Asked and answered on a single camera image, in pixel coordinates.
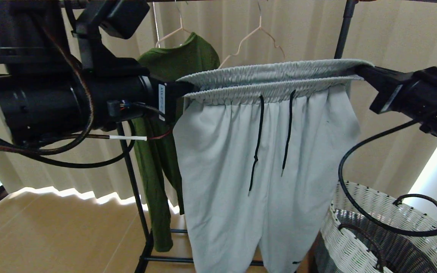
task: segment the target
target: drawstring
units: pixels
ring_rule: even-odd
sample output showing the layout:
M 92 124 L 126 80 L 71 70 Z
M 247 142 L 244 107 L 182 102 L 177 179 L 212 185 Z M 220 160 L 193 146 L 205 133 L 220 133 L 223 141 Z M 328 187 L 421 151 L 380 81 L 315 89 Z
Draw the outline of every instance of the drawstring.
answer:
M 247 196 L 250 194 L 250 190 L 252 190 L 252 181 L 254 179 L 255 164 L 257 163 L 257 161 L 259 161 L 259 158 L 257 157 L 257 153 L 259 152 L 259 145 L 261 143 L 262 121 L 264 120 L 264 97 L 261 95 L 259 98 L 261 99 L 261 119 L 259 121 L 259 135 L 257 135 L 257 146 L 255 147 L 254 164 L 252 165 L 252 174 L 250 175 L 250 185 L 249 185 L 249 191 L 247 193 Z
M 286 158 L 288 157 L 288 147 L 289 147 L 289 138 L 291 138 L 291 126 L 293 124 L 293 97 L 296 90 L 291 93 L 289 96 L 289 126 L 288 126 L 288 138 L 286 140 L 286 147 L 284 150 L 284 159 L 283 159 L 283 170 L 281 171 L 281 176 L 283 176 L 284 168 L 286 167 Z

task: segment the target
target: brown basket handle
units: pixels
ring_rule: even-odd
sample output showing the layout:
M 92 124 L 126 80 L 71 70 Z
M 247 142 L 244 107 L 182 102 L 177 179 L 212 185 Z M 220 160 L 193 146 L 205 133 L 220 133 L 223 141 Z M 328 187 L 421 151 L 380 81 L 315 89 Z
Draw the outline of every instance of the brown basket handle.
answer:
M 407 198 L 407 197 L 418 197 L 418 198 L 422 198 L 422 199 L 425 199 L 425 200 L 427 200 L 427 201 L 430 201 L 431 203 L 433 203 L 436 207 L 437 207 L 437 201 L 436 200 L 434 200 L 432 197 L 429 197 L 429 196 L 426 196 L 426 195 L 423 195 L 423 194 L 418 194 L 418 193 L 411 193 L 411 194 L 404 194 L 404 195 L 401 195 L 401 196 L 399 196 L 399 198 L 397 198 L 392 204 L 395 204 L 396 206 L 399 206 L 400 204 L 402 204 L 402 200 L 404 199 L 404 198 Z
M 367 233 L 364 230 L 362 230 L 361 228 L 359 228 L 356 225 L 342 223 L 338 226 L 338 230 L 341 230 L 342 228 L 348 228 L 348 229 L 352 229 L 352 230 L 359 232 L 363 237 L 365 237 L 374 246 L 375 250 L 377 251 L 376 253 L 374 253 L 372 251 L 372 254 L 374 254 L 377 258 L 377 264 L 375 265 L 374 268 L 377 269 L 379 272 L 384 273 L 384 267 L 386 265 L 386 262 L 385 262 L 384 253 L 383 253 L 382 249 L 379 247 L 379 245 L 369 235 L 367 235 Z

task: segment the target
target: white wicker basket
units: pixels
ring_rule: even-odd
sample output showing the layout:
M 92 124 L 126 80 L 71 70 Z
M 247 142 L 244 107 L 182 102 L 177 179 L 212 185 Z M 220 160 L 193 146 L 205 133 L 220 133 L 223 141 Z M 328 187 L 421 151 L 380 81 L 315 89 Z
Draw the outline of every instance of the white wicker basket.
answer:
M 394 205 L 396 199 L 387 194 L 355 183 L 347 182 L 346 185 L 357 203 L 383 223 L 411 231 L 437 227 L 436 220 L 411 206 Z M 353 207 L 339 184 L 321 228 L 321 238 L 315 252 L 319 272 L 377 272 L 372 271 L 376 258 L 366 252 L 366 246 L 361 242 L 362 237 L 353 240 L 354 233 L 338 231 L 341 223 L 360 227 L 380 245 L 387 259 L 387 267 L 390 268 L 385 269 L 385 272 L 437 273 L 437 236 L 405 237 L 378 227 Z

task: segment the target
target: wire hanger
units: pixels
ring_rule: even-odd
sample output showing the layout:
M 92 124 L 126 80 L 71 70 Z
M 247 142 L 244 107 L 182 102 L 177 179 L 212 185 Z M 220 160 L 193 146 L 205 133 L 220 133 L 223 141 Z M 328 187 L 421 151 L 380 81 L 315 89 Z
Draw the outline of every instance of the wire hanger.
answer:
M 176 9 L 178 10 L 178 13 L 180 14 L 180 28 L 177 29 L 177 30 L 175 30 L 175 31 L 173 31 L 172 33 L 170 33 L 170 34 L 164 36 L 163 38 L 159 39 L 159 40 L 156 42 L 155 47 L 158 47 L 159 44 L 160 44 L 161 42 L 163 42 L 164 40 L 166 40 L 166 39 L 170 38 L 171 36 L 175 35 L 175 34 L 178 33 L 179 31 L 185 31 L 185 32 L 191 34 L 191 32 L 190 32 L 189 30 L 187 30 L 186 28 L 183 27 L 182 12 L 180 11 L 180 8 L 178 7 L 178 3 L 176 2 L 176 0 L 175 0 L 175 5 L 176 5 Z
M 286 54 L 284 54 L 284 50 L 280 45 L 276 45 L 276 39 L 266 30 L 264 30 L 262 28 L 262 11 L 261 11 L 261 5 L 259 4 L 259 0 L 257 0 L 257 6 L 259 6 L 259 26 L 253 30 L 251 33 L 249 33 L 247 36 L 244 37 L 244 39 L 242 39 L 241 43 L 239 43 L 239 48 L 237 50 L 237 52 L 235 54 L 230 54 L 227 56 L 227 58 L 225 58 L 225 60 L 220 64 L 220 66 L 218 67 L 219 69 L 223 67 L 223 65 L 225 64 L 225 62 L 227 62 L 227 60 L 232 57 L 232 56 L 237 56 L 239 54 L 239 52 L 241 51 L 241 47 L 242 47 L 242 43 L 244 43 L 245 40 L 247 40 L 248 38 L 250 38 L 254 33 L 258 32 L 258 31 L 262 31 L 265 34 L 267 34 L 267 36 L 269 36 L 272 41 L 274 42 L 274 48 L 275 49 L 280 49 L 281 52 L 283 53 L 283 59 L 286 59 Z

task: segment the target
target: curtain fold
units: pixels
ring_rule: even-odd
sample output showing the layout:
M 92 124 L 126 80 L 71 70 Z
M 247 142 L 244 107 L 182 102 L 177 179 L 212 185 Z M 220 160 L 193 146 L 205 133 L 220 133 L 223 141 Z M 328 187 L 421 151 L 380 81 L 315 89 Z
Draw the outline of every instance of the curtain fold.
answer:
M 155 3 L 154 12 L 151 9 L 132 38 L 120 40 L 103 33 L 104 45 L 116 56 L 139 57 L 154 47 L 158 36 L 163 37 L 179 27 L 177 6 L 184 27 L 212 44 L 221 60 L 235 53 L 242 38 L 259 24 L 256 0 Z M 286 59 L 283 60 L 281 50 L 274 48 L 272 40 L 259 32 L 243 44 L 239 55 L 230 58 L 225 67 L 333 57 L 345 1 L 262 0 L 260 7 L 263 28 L 276 38 Z M 64 20 L 71 52 L 79 57 L 65 15 Z M 178 46 L 187 36 L 179 33 L 161 46 Z M 365 59 L 399 71 L 437 66 L 437 4 L 398 0 L 359 2 L 344 57 Z M 365 82 L 352 85 L 351 101 L 360 122 L 361 140 L 409 120 L 399 113 L 377 115 L 369 111 L 376 93 Z M 0 137 L 9 140 L 1 118 Z M 437 138 L 422 133 L 418 126 L 407 128 L 355 152 L 347 163 L 345 178 L 393 196 L 407 193 L 436 145 Z M 86 140 L 76 149 L 51 158 L 84 163 L 102 161 L 119 153 L 116 141 Z M 142 188 L 134 156 L 132 161 Z M 124 199 L 132 196 L 127 175 L 124 161 L 99 169 L 64 169 L 0 152 L 0 180 L 9 192 L 22 187 L 54 185 L 58 190 L 93 190 L 96 197 L 116 191 Z

